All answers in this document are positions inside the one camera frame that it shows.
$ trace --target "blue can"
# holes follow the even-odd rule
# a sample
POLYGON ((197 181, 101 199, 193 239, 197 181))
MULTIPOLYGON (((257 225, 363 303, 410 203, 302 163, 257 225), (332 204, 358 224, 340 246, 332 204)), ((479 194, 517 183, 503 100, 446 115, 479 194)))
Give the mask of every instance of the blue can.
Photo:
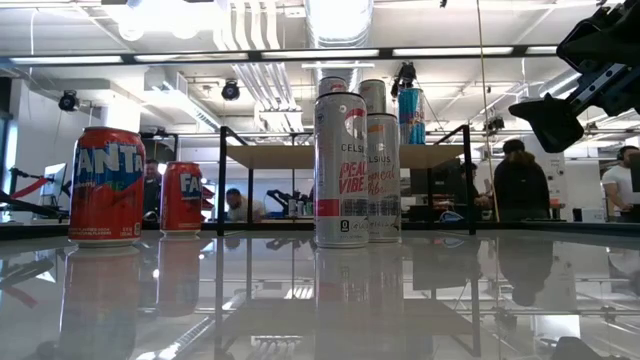
POLYGON ((400 144, 425 144, 425 103, 422 89, 402 89, 398 93, 400 144))

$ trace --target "security camera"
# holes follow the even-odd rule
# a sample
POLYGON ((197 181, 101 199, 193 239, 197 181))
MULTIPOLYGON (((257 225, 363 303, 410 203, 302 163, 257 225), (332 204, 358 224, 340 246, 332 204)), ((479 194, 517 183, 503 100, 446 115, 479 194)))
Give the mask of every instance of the security camera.
POLYGON ((240 97, 240 89, 238 89, 238 80, 228 79, 222 88, 222 98, 227 101, 238 100, 240 97))
POLYGON ((77 111, 80 106, 80 100, 76 97, 77 92, 75 90, 65 90, 64 95, 58 102, 58 107, 62 111, 73 112, 77 111))

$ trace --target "man in white shirt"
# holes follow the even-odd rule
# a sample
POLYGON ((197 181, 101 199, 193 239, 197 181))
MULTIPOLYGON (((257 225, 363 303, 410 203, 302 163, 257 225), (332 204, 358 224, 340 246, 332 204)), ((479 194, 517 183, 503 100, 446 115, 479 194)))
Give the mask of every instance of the man in white shirt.
MULTIPOLYGON (((246 222, 249 213, 249 200, 240 194, 238 189, 227 190, 227 204, 229 205, 229 220, 231 222, 246 222)), ((264 205, 260 201, 253 201, 253 222, 260 222, 266 214, 264 205)))
POLYGON ((634 193, 631 185, 632 154, 639 153, 635 146, 623 146, 618 151, 620 163, 602 176, 605 193, 620 211, 621 222, 640 222, 640 193, 634 193))

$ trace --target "fanta logo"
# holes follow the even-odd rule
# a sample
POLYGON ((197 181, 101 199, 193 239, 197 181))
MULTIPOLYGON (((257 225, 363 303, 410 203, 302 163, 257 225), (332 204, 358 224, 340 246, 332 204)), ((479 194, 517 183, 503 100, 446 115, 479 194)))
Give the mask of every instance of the fanta logo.
POLYGON ((191 174, 180 174, 180 191, 182 192, 182 200, 202 198, 200 178, 191 174))
POLYGON ((111 183, 122 190, 142 176, 142 154, 135 145, 108 143, 104 148, 76 147, 74 186, 111 183))

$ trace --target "wooden shelf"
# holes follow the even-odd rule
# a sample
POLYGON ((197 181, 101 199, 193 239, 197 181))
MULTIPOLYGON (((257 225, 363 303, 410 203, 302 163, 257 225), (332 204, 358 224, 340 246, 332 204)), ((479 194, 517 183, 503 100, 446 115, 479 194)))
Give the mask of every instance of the wooden shelf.
MULTIPOLYGON (((462 145, 401 145, 400 167, 428 169, 463 153, 462 145)), ((249 169, 313 169, 313 146, 229 146, 227 156, 249 169)))

